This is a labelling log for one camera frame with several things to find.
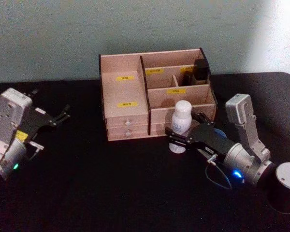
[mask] black table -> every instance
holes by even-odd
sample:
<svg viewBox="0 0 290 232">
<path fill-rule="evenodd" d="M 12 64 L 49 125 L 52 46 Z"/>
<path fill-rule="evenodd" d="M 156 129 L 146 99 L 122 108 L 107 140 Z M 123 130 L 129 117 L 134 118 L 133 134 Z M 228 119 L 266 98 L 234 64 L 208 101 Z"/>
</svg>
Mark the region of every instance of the black table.
<svg viewBox="0 0 290 232">
<path fill-rule="evenodd" d="M 228 76 L 217 77 L 217 126 L 237 141 L 217 87 Z M 35 106 L 55 116 L 69 103 L 72 117 L 39 134 L 44 151 L 0 181 L 1 231 L 290 231 L 290 215 L 259 189 L 235 177 L 232 191 L 209 182 L 194 151 L 173 154 L 165 137 L 107 142 L 99 81 L 0 84 L 0 93 L 8 87 L 39 88 Z M 272 160 L 290 161 L 290 138 L 257 126 Z"/>
</svg>

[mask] yellow sticker on robot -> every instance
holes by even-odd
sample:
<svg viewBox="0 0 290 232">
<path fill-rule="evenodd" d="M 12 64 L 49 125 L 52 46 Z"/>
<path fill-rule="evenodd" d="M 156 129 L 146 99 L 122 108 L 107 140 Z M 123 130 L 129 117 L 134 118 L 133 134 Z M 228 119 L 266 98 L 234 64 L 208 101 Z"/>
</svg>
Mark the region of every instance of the yellow sticker on robot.
<svg viewBox="0 0 290 232">
<path fill-rule="evenodd" d="M 28 135 L 20 130 L 16 132 L 16 139 L 20 140 L 22 143 L 27 139 Z"/>
<path fill-rule="evenodd" d="M 146 75 L 164 73 L 164 69 L 147 69 L 145 70 Z"/>
<path fill-rule="evenodd" d="M 118 108 L 124 108 L 124 107 L 135 107 L 137 106 L 137 101 L 131 101 L 131 102 L 122 102 L 122 103 L 118 103 L 117 107 Z"/>
<path fill-rule="evenodd" d="M 132 81 L 134 76 L 119 76 L 116 78 L 117 81 Z"/>
<path fill-rule="evenodd" d="M 184 72 L 192 72 L 193 71 L 193 67 L 194 67 L 194 65 L 192 65 L 192 66 L 185 66 L 185 67 L 181 67 L 180 69 L 179 69 L 179 71 L 180 71 L 180 73 L 181 74 L 183 74 Z"/>
<path fill-rule="evenodd" d="M 173 93 L 185 93 L 186 89 L 185 88 L 173 88 L 173 89 L 168 89 L 166 90 L 167 93 L 173 94 Z"/>
</svg>

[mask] white wall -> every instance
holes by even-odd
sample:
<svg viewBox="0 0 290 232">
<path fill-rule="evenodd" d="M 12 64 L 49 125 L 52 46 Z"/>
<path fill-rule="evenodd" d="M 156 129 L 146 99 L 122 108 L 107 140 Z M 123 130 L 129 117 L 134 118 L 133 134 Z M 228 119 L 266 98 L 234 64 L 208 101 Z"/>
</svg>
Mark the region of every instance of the white wall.
<svg viewBox="0 0 290 232">
<path fill-rule="evenodd" d="M 290 73 L 290 0 L 0 0 L 0 82 L 98 78 L 99 53 L 197 47 L 212 73 Z"/>
</svg>

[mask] wooden organizer box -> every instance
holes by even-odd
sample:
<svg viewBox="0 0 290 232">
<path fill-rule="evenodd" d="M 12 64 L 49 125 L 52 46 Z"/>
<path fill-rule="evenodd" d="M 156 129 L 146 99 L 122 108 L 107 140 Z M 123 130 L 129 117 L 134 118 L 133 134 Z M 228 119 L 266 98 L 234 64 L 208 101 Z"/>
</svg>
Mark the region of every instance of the wooden organizer box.
<svg viewBox="0 0 290 232">
<path fill-rule="evenodd" d="M 182 86 L 183 73 L 206 64 L 206 84 Z M 164 136 L 177 101 L 214 120 L 217 103 L 201 48 L 99 55 L 101 100 L 109 141 Z"/>
</svg>

